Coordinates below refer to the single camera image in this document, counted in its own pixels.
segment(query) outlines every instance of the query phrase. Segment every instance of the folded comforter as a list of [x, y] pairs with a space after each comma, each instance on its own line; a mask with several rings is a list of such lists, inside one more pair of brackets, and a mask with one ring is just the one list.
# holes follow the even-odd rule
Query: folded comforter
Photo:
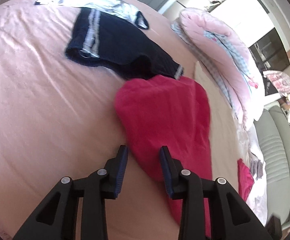
[[242, 108], [248, 130], [261, 116], [265, 97], [261, 73], [248, 48], [228, 25], [208, 12], [187, 8], [178, 21], [192, 43], [211, 58], [224, 84], [228, 82], [230, 97], [237, 96], [240, 105], [232, 103], [234, 109]]

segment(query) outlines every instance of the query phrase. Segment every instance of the pink blanket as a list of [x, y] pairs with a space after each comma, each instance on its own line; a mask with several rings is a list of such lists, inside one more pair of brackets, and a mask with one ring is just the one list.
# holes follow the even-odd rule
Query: pink blanket
[[[159, 149], [167, 145], [173, 158], [204, 179], [212, 179], [209, 143], [210, 108], [205, 90], [193, 79], [156, 76], [133, 79], [117, 92], [116, 112], [125, 128], [128, 146], [141, 168], [163, 181]], [[169, 206], [181, 220], [180, 200]], [[205, 201], [206, 234], [210, 235], [208, 202]]]
[[[248, 130], [253, 120], [258, 120], [264, 108], [264, 85], [251, 53], [237, 34], [224, 22], [208, 12], [189, 8], [181, 12], [181, 26], [192, 42], [207, 54], [217, 66], [218, 71], [228, 81], [234, 102], [243, 110], [243, 123]], [[223, 38], [224, 44], [213, 34]]]

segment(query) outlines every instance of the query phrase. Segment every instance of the red garment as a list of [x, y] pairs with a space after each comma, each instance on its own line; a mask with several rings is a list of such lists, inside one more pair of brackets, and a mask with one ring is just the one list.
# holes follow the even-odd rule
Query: red garment
[[[126, 130], [128, 146], [141, 168], [163, 181], [159, 149], [167, 145], [171, 156], [204, 179], [212, 179], [209, 144], [210, 108], [205, 90], [193, 79], [155, 76], [132, 79], [117, 92], [116, 112]], [[181, 220], [181, 201], [170, 200], [175, 220]], [[206, 235], [210, 236], [205, 201]]]
[[242, 159], [237, 161], [238, 165], [238, 194], [246, 202], [252, 187], [254, 185], [254, 179], [251, 175], [249, 168], [243, 163]]

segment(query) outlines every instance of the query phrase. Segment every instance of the silver screw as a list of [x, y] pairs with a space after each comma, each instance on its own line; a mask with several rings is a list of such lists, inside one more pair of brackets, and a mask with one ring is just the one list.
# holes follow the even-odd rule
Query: silver screw
[[218, 182], [219, 184], [224, 185], [224, 184], [226, 183], [226, 180], [225, 180], [224, 178], [218, 178], [218, 179], [217, 179], [217, 182]]
[[106, 175], [107, 171], [105, 169], [100, 169], [100, 170], [97, 171], [97, 174], [98, 175]]
[[183, 174], [184, 176], [188, 176], [188, 175], [190, 175], [190, 171], [189, 170], [182, 170], [181, 174]]
[[70, 177], [63, 177], [62, 180], [61, 180], [61, 182], [62, 182], [63, 184], [67, 184], [67, 183], [69, 183], [69, 182], [70, 182]]

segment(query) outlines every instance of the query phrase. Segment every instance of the bed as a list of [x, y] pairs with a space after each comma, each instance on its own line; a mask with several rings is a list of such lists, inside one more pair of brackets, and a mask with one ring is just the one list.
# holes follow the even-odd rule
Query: bed
[[[207, 91], [213, 179], [225, 177], [238, 190], [237, 160], [249, 161], [229, 104], [169, 20], [126, 1], [148, 20], [144, 33]], [[113, 107], [124, 80], [64, 56], [79, 9], [34, 2], [0, 5], [0, 226], [11, 236], [62, 177], [88, 176], [126, 144]], [[132, 154], [119, 198], [106, 201], [106, 218], [109, 239], [178, 237], [164, 185], [152, 181]]]

